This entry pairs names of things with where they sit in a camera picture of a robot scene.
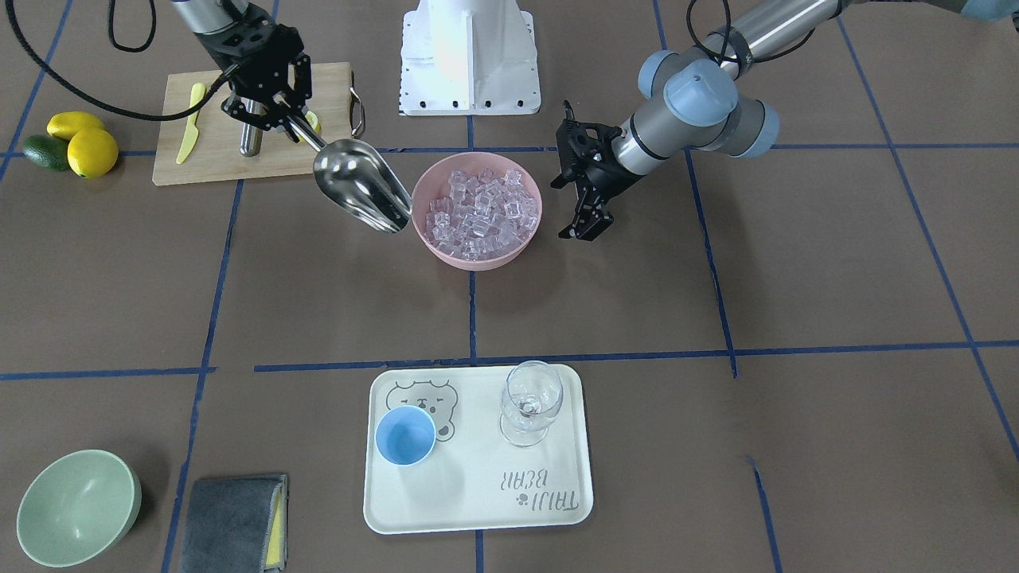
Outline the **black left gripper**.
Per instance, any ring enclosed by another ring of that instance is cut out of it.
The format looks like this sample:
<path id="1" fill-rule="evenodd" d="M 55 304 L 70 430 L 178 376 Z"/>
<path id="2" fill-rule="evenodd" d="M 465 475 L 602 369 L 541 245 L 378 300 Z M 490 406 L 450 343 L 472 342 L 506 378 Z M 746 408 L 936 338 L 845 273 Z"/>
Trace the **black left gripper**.
<path id="1" fill-rule="evenodd" d="M 642 178 L 622 166 L 614 142 L 623 129 L 601 123 L 586 123 L 576 119 L 571 102 L 564 100 L 564 120 L 556 129 L 556 146 L 560 174 L 551 186 L 564 189 L 575 186 L 576 207 L 570 224 L 558 238 L 593 242 L 610 228 L 615 218 L 607 203 Z"/>

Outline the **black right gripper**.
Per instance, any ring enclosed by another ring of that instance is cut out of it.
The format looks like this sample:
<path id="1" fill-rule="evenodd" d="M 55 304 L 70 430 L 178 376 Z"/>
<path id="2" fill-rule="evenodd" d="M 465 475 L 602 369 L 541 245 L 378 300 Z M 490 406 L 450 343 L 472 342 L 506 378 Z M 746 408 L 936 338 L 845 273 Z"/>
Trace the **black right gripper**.
<path id="1" fill-rule="evenodd" d="M 207 36 L 207 52 L 227 75 L 229 97 L 221 110 L 257 131 L 279 129 L 310 144 L 306 119 L 313 95 L 310 58 L 296 28 L 242 22 Z"/>

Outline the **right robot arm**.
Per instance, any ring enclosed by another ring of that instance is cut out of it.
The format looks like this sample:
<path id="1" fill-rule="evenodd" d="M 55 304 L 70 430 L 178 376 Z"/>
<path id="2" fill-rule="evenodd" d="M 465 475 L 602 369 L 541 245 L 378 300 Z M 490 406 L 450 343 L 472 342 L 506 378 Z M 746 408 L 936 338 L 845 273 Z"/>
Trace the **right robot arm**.
<path id="1" fill-rule="evenodd" d="M 258 131 L 305 133 L 306 102 L 312 97 L 310 58 L 294 28 L 278 23 L 248 1 L 175 1 L 183 21 L 227 76 L 229 97 L 222 111 Z"/>

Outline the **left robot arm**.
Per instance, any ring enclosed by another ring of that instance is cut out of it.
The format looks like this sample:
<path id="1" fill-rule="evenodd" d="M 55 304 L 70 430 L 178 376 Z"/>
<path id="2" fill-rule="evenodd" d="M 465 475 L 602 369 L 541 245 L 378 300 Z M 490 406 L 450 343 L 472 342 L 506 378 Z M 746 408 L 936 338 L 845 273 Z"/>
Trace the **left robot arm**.
<path id="1" fill-rule="evenodd" d="M 638 77 L 644 103 L 618 126 L 579 121 L 564 101 L 556 131 L 560 174 L 551 185 L 574 185 L 576 205 L 558 236 L 595 240 L 614 222 L 609 201 L 678 152 L 717 151 L 732 158 L 767 153 L 777 141 L 779 113 L 741 95 L 736 80 L 796 51 L 849 6 L 848 1 L 762 1 L 740 16 L 725 8 L 725 24 L 706 37 L 689 29 L 688 50 L 647 57 Z"/>

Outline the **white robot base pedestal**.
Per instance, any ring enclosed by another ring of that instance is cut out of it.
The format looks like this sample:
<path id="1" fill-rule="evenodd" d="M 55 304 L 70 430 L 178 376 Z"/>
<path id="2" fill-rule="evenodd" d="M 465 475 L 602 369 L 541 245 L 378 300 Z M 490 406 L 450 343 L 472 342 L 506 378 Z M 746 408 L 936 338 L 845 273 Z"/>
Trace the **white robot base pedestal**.
<path id="1" fill-rule="evenodd" d="M 420 1 L 405 12 L 401 32 L 401 115 L 530 115 L 542 108 L 534 18 L 516 1 Z"/>

